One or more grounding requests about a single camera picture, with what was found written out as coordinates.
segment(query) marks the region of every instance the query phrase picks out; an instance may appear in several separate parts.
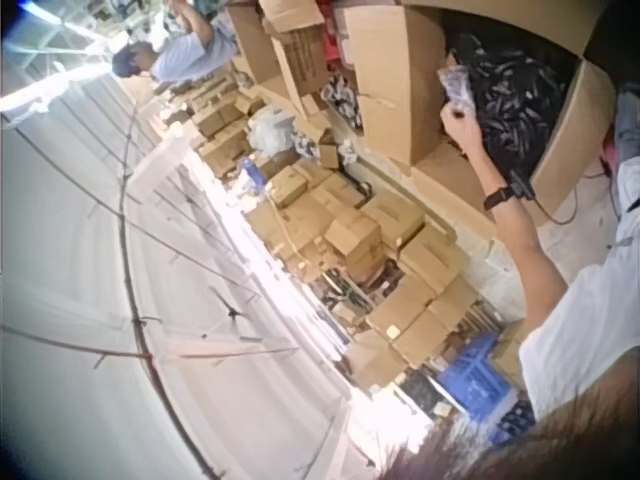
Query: blue crate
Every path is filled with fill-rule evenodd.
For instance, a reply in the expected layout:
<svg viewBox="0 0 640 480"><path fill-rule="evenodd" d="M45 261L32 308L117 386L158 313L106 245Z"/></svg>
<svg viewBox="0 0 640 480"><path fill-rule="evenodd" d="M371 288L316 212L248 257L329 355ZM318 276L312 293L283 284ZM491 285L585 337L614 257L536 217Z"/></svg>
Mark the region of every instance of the blue crate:
<svg viewBox="0 0 640 480"><path fill-rule="evenodd" d="M497 338L494 333L476 336L437 378L438 383L478 423L487 418L511 390L509 382L488 361Z"/></svg>

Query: man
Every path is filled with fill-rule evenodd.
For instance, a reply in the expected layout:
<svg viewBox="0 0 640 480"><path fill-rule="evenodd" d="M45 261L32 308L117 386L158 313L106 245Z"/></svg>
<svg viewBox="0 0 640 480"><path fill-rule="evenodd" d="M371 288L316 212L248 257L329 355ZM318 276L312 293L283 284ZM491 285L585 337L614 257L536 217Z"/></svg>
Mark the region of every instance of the man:
<svg viewBox="0 0 640 480"><path fill-rule="evenodd" d="M475 114L449 104L442 120L486 195L507 187L484 150ZM624 213L604 265L585 268L567 287L520 200L492 209L525 291L531 333L520 360L536 427L483 452L471 436L436 431L418 454L400 450L380 480L638 478L640 85L620 89L615 128Z"/></svg>
<svg viewBox="0 0 640 480"><path fill-rule="evenodd" d="M168 4L187 35L169 41L162 52L148 42L125 46L113 57L113 73L128 78L150 72L161 83L184 83L209 75L236 54L233 32L223 22L214 20L211 25L185 0Z"/></svg>

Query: white shirt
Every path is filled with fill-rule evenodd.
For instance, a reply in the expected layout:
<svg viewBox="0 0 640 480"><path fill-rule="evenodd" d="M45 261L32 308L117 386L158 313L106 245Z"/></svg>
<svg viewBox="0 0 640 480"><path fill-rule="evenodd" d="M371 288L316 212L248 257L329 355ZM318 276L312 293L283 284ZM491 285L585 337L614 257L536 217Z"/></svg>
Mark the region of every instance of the white shirt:
<svg viewBox="0 0 640 480"><path fill-rule="evenodd" d="M623 212L640 196L640 157L618 172ZM536 418L592 386L640 346L640 208L623 214L604 265L583 269L549 318L520 347Z"/></svg>
<svg viewBox="0 0 640 480"><path fill-rule="evenodd" d="M167 42L151 75L159 82L194 81L224 66L235 54L233 34L214 23L213 41L206 49L195 32Z"/></svg>

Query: hair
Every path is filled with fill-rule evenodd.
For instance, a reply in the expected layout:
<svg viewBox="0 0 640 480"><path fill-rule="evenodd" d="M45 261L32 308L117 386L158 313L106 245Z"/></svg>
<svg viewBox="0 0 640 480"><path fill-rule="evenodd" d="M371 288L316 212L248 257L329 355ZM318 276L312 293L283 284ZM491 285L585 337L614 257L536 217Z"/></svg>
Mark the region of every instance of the hair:
<svg viewBox="0 0 640 480"><path fill-rule="evenodd" d="M378 480L623 480L638 478L638 419L619 409L580 411L550 418L532 433L482 450L469 430L437 427L420 450L390 458Z"/></svg>
<svg viewBox="0 0 640 480"><path fill-rule="evenodd" d="M118 53L113 56L111 68L113 73L120 78L129 78L134 75L140 75L140 67L133 63L136 53L132 47L135 43L125 45Z"/></svg>

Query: wristwatch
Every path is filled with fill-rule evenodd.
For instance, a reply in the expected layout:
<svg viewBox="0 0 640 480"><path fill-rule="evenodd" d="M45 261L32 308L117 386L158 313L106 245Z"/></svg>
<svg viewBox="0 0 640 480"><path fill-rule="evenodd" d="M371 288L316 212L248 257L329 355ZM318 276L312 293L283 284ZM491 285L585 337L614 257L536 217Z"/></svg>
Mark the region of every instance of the wristwatch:
<svg viewBox="0 0 640 480"><path fill-rule="evenodd" d="M506 202L514 196L513 188L502 187L497 191L489 195L484 201L484 210L486 212L500 205L502 202Z"/></svg>

